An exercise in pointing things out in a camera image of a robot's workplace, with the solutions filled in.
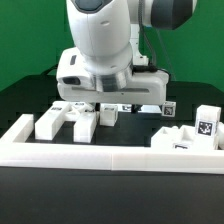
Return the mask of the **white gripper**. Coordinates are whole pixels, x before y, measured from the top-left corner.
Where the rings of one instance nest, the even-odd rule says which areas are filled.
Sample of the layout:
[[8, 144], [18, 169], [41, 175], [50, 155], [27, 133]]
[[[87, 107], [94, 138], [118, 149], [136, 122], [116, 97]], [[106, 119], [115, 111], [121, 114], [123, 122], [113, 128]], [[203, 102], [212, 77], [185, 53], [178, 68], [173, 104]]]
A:
[[90, 57], [77, 47], [65, 50], [57, 74], [59, 95], [66, 101], [162, 105], [166, 100], [165, 72], [134, 72], [132, 48], [118, 54]]

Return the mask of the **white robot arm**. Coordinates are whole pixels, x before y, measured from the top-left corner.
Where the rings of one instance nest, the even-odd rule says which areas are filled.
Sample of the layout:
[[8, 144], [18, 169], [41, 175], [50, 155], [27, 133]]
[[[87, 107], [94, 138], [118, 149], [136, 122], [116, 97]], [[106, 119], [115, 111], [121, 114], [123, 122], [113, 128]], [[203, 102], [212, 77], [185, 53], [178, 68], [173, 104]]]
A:
[[66, 0], [75, 46], [57, 68], [66, 101], [161, 105], [167, 72], [138, 52], [145, 26], [175, 30], [191, 18], [197, 0]]

